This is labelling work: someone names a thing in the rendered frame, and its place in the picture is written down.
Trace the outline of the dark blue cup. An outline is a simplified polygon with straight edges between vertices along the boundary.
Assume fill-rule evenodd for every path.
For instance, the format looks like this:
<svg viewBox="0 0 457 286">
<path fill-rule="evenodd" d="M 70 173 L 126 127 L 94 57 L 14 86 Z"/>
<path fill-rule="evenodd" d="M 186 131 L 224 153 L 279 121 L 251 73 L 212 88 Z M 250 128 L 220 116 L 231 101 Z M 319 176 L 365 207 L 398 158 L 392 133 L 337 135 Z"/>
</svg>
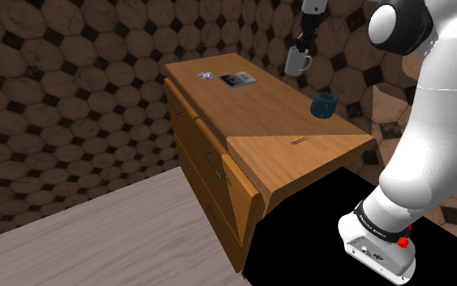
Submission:
<svg viewBox="0 0 457 286">
<path fill-rule="evenodd" d="M 338 99 L 333 94 L 320 92 L 314 97 L 310 112 L 319 119 L 328 119 L 333 115 L 337 103 Z"/>
</svg>

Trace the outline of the wooden chest of drawers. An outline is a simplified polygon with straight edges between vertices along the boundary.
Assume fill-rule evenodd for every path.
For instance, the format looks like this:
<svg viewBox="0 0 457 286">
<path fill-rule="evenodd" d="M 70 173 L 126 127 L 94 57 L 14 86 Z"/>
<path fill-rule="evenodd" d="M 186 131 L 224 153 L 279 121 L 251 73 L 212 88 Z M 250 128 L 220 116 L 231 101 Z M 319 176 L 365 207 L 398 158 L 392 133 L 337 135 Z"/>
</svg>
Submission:
<svg viewBox="0 0 457 286">
<path fill-rule="evenodd" d="M 314 117 L 309 97 L 237 54 L 165 69 L 180 166 L 236 272 L 259 221 L 289 196 L 355 164 L 373 142 L 337 115 Z M 215 78 L 199 79 L 200 72 Z M 236 72 L 257 82 L 231 89 L 219 79 Z"/>
</svg>

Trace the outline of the white mug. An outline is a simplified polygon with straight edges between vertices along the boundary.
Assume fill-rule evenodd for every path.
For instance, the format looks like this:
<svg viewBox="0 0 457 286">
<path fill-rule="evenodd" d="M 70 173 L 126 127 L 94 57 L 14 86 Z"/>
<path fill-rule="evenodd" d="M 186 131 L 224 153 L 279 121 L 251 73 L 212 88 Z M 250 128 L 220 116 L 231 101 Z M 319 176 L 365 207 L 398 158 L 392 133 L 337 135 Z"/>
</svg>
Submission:
<svg viewBox="0 0 457 286">
<path fill-rule="evenodd" d="M 308 54 L 308 49 L 300 50 L 295 45 L 288 51 L 285 65 L 285 74 L 288 76 L 300 76 L 307 71 L 312 64 L 313 58 Z"/>
</svg>

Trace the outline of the black robot stand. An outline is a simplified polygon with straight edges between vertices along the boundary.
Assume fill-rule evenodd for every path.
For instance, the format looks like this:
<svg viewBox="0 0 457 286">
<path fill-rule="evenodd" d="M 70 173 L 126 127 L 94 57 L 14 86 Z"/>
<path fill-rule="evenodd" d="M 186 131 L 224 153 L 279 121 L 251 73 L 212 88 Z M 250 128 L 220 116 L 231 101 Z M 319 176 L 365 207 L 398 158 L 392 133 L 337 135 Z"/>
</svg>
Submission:
<svg viewBox="0 0 457 286">
<path fill-rule="evenodd" d="M 374 185 L 341 167 L 291 195 L 253 234 L 244 275 L 252 286 L 394 286 L 345 252 L 338 220 Z M 457 286 L 457 237 L 422 217 L 412 225 L 416 270 L 404 286 Z"/>
</svg>

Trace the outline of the grey flat tablet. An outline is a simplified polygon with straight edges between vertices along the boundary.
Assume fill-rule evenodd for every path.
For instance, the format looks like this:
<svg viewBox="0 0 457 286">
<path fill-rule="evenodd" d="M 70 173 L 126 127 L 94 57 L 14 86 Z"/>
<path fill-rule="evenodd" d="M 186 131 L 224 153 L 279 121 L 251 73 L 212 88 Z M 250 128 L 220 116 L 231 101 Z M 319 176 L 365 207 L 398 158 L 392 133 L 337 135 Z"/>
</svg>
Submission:
<svg viewBox="0 0 457 286">
<path fill-rule="evenodd" d="M 244 85 L 254 84 L 257 82 L 253 76 L 250 76 L 245 71 L 220 76 L 219 79 L 231 89 L 235 89 Z"/>
</svg>

